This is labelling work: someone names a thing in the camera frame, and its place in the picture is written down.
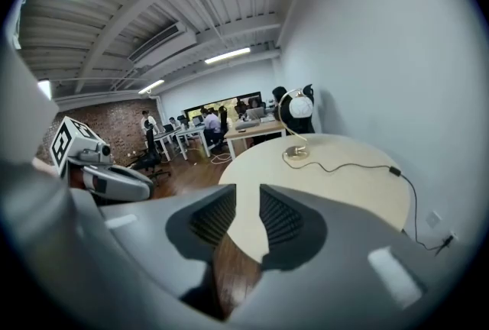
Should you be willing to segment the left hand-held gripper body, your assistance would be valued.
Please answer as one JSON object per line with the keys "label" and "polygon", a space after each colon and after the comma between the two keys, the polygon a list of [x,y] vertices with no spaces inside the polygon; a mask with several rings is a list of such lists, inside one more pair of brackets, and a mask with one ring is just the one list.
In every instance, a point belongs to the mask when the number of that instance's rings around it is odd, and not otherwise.
{"label": "left hand-held gripper body", "polygon": [[50,146],[50,155],[59,176],[65,176],[69,164],[111,165],[109,144],[88,125],[65,116]]}

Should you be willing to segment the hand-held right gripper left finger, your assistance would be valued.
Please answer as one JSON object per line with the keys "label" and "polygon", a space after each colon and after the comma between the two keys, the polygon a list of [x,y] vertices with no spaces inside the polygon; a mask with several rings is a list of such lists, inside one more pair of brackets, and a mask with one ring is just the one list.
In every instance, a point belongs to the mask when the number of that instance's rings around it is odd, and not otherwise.
{"label": "hand-held right gripper left finger", "polygon": [[213,258],[236,216],[236,188],[108,205],[105,224],[139,270],[179,302],[213,319],[219,302]]}

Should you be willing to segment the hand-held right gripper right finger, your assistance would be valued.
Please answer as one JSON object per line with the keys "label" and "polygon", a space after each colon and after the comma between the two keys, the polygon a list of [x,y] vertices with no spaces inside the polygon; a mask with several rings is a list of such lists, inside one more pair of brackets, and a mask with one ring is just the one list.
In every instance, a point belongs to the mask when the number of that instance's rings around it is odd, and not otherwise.
{"label": "hand-held right gripper right finger", "polygon": [[260,217],[270,249],[237,328],[412,329],[449,290],[432,254],[367,210],[262,185]]}

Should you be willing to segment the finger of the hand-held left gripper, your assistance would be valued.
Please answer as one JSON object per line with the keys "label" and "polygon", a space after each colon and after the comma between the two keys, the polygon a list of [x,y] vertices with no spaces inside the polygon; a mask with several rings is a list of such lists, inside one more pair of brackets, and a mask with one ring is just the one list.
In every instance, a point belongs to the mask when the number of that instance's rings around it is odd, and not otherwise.
{"label": "finger of the hand-held left gripper", "polygon": [[140,202],[149,200],[154,184],[144,174],[118,165],[70,164],[67,182],[76,189],[84,189],[97,199],[110,202]]}

